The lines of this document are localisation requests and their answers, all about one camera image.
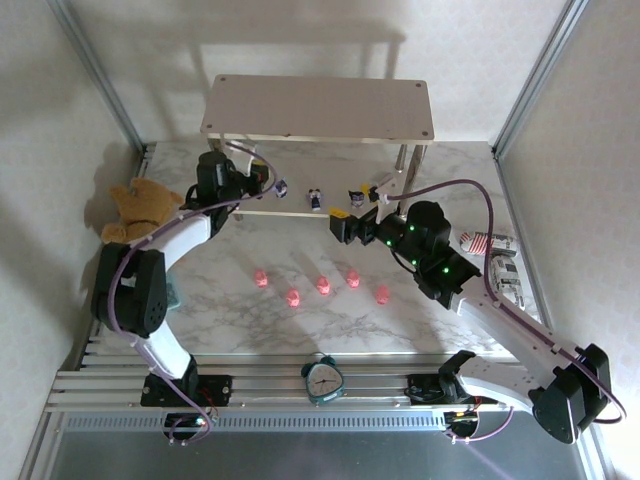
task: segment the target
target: teddy bear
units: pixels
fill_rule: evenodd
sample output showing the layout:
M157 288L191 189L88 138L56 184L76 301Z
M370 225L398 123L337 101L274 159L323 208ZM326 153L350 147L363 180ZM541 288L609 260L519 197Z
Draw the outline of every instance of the teddy bear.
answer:
M142 238L168 222L176 206L184 203L182 196L148 178L134 178L131 190L116 185L109 193L118 206L120 223L105 225L101 235L104 243Z

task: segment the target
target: pink object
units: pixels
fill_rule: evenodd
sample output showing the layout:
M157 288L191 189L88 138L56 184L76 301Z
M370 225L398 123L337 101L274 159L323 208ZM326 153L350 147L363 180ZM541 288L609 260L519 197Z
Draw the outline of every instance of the pink object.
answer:
M378 291L376 292L376 302L378 302L380 305L384 305L388 301L389 289L384 285L380 285L380 287L378 287Z
M358 288L360 285L360 275L353 268L347 273L347 283L351 288Z
M300 294L295 288L292 288L287 292L287 303L291 308L296 308L300 305Z
M320 292L320 295L329 295L329 293L331 293L331 284L327 277L318 277L316 288Z
M256 273L253 275L253 280L256 282L258 288L267 288L267 285L269 285L267 272L264 270L256 270Z

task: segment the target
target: marble tabletop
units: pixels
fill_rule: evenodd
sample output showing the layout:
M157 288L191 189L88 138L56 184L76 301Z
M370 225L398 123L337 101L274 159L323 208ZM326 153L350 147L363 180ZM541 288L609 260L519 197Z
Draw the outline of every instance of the marble tabletop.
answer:
M184 192L195 182L197 158L206 149L205 142L159 143L145 175ZM371 158L389 162L392 168L397 147L271 142L261 144L260 151L267 158L282 155L300 161ZM496 232L513 235L488 144L429 147L416 188L454 178L482 183L494 202ZM456 186L425 198L443 207L454 229L454 247L460 232L486 231L486 206L472 187ZM481 266L480 257L467 258ZM535 314L524 265L517 263L526 308ZM346 283L350 268L360 274L357 289ZM255 286L256 269L267 272L268 288ZM327 219L232 218L214 240L191 251L171 272L182 305L169 312L167 321L194 354L452 353L462 348L507 354L480 328L429 301L385 246L377 242L367 247L356 242L342 245L330 233ZM320 275L331 282L328 296L315 288ZM375 300L380 285L391 293L384 306ZM297 309L290 308L284 298L291 287L300 292ZM106 328L100 335L99 353L131 353Z

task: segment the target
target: white wall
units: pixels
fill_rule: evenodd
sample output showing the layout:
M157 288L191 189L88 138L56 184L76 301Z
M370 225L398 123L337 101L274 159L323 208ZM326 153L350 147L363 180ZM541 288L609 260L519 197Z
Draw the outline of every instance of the white wall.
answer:
M621 478L640 478L638 25L637 0L590 2L504 162L552 320L609 354L629 411L602 428Z
M3 2L0 77L0 478L13 479L89 320L106 189L134 162L46 2Z
M72 0L146 141L199 137L219 73L424 79L437 140L489 141L564 3Z

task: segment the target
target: teal alarm clock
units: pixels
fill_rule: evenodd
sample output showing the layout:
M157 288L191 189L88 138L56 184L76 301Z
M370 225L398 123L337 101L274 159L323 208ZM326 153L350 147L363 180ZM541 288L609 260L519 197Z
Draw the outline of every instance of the teal alarm clock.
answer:
M307 363L300 374L305 379L307 395L311 403L321 405L339 398L344 393L344 377L336 367L336 361L325 355L316 363Z

